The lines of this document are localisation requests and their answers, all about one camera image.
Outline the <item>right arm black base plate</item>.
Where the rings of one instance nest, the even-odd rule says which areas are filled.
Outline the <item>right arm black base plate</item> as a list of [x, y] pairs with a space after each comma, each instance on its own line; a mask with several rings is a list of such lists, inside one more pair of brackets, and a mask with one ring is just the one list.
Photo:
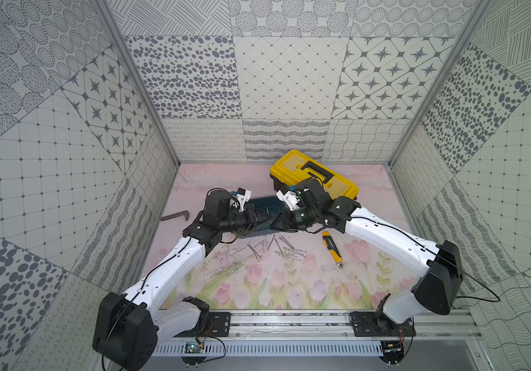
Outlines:
[[356, 337], [412, 337], [416, 335], [412, 318], [395, 324], [376, 312], [350, 312], [348, 321]]

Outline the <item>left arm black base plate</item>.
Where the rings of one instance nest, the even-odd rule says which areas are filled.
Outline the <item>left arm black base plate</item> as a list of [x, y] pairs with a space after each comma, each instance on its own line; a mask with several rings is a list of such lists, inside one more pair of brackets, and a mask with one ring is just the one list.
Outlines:
[[192, 336], [209, 335], [228, 337], [231, 327], [231, 312], [209, 312], [201, 315], [197, 327], [191, 330]]

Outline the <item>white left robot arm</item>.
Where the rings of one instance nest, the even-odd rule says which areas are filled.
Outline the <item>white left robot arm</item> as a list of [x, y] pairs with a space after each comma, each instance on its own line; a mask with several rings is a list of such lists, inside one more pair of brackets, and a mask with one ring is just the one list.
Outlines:
[[200, 299], [187, 297], [165, 314], [160, 314], [160, 308], [185, 276], [222, 243], [224, 234], [240, 237], [269, 221], [268, 215], [258, 214], [247, 203], [250, 198], [250, 191], [244, 189], [210, 190], [203, 210], [183, 230], [171, 252], [132, 287], [103, 298], [92, 340], [102, 360], [124, 370], [139, 370], [166, 340], [206, 329], [210, 306]]

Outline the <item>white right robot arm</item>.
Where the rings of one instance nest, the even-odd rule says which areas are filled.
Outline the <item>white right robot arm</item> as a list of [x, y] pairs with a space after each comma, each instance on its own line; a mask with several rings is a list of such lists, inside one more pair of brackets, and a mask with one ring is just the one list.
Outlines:
[[313, 178], [293, 186], [275, 181], [274, 189], [286, 210], [272, 223], [273, 230], [307, 232], [314, 224], [335, 229], [374, 245], [418, 277], [410, 289], [381, 299], [374, 316], [378, 325], [392, 328], [423, 312], [451, 312], [463, 282], [457, 245], [449, 241], [437, 244], [410, 234], [349, 197], [332, 198]]

